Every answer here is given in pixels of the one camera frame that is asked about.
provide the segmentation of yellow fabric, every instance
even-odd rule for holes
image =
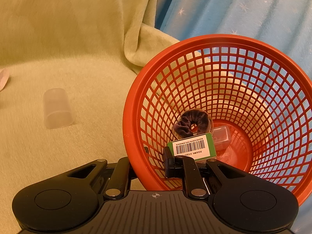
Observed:
[[[177,40],[154,29],[156,0],[0,0],[0,226],[23,187],[98,158],[126,156],[122,112],[140,67]],[[43,124],[43,94],[64,88],[76,113]]]

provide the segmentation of wooden spoon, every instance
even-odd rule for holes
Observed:
[[[0,91],[3,90],[4,86],[7,84],[10,72],[7,68],[0,70]]]

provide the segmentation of basket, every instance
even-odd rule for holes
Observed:
[[[217,158],[279,184],[299,204],[312,191],[312,83],[274,47],[243,36],[204,35],[172,45],[138,74],[123,116],[130,163],[147,190],[178,190],[163,148],[188,109],[201,108],[232,142]]]

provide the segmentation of cup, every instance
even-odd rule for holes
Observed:
[[[64,89],[47,90],[43,95],[44,124],[49,129],[69,126],[74,122],[67,93]]]

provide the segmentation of blue fabric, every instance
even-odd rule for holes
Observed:
[[[312,79],[312,0],[158,0],[155,26],[178,40],[213,33],[261,40]],[[312,234],[312,196],[292,230]]]

